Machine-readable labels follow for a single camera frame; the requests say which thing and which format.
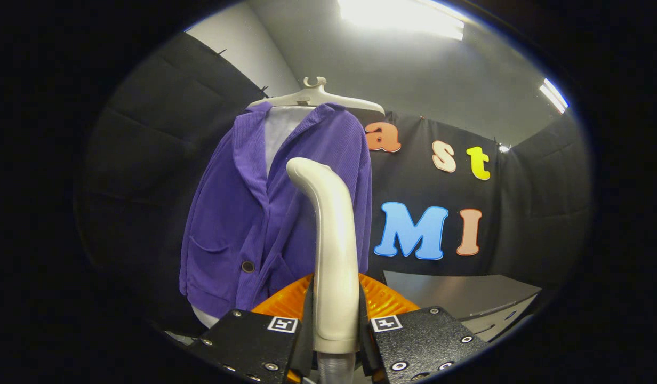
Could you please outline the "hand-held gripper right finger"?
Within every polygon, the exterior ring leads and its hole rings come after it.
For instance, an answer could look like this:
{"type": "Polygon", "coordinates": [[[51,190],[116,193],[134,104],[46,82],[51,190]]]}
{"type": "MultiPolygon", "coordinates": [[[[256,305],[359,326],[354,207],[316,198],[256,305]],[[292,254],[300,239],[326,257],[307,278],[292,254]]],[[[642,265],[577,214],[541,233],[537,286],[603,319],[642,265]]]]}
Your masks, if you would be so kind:
{"type": "Polygon", "coordinates": [[[409,383],[482,354],[488,343],[439,306],[420,308],[361,274],[359,357],[373,383],[409,383]]]}

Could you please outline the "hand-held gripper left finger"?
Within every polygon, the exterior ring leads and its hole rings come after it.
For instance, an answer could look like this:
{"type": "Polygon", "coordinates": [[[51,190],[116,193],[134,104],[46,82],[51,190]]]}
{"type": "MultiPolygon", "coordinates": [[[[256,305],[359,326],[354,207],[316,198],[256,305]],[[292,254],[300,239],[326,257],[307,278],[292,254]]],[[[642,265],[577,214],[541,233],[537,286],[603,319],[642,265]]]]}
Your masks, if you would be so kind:
{"type": "Polygon", "coordinates": [[[314,366],[313,275],[251,311],[233,309],[189,351],[239,383],[302,383],[314,366]]]}

